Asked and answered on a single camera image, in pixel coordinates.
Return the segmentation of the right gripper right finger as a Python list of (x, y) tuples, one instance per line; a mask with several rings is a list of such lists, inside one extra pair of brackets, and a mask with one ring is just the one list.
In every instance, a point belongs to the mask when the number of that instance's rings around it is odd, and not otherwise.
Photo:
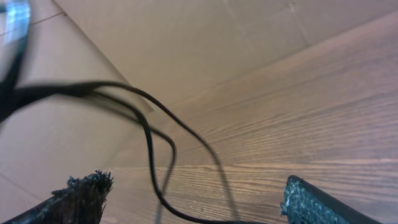
[(381, 224), (296, 175), (287, 178), (280, 207), (294, 224)]

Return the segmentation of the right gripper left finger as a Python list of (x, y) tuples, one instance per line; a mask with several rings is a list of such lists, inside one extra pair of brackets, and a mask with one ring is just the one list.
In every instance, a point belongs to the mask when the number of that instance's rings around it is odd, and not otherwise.
[(4, 224), (99, 224), (112, 185), (111, 173), (98, 169), (82, 179), (70, 177), (64, 189)]

